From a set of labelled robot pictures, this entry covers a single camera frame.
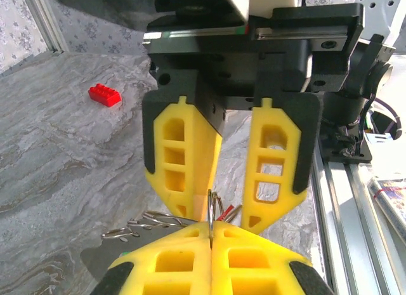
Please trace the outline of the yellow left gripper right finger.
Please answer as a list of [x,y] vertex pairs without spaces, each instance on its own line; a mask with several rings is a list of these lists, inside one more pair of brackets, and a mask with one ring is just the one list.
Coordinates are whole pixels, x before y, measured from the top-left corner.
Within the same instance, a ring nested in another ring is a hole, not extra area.
[[306,257],[242,228],[216,221],[211,294],[332,294]]

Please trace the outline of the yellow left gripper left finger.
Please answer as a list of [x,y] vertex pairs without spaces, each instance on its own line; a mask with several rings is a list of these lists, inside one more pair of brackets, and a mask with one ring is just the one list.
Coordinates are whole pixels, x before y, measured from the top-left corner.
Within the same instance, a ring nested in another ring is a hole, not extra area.
[[209,294],[207,223],[194,223],[117,258],[91,294]]

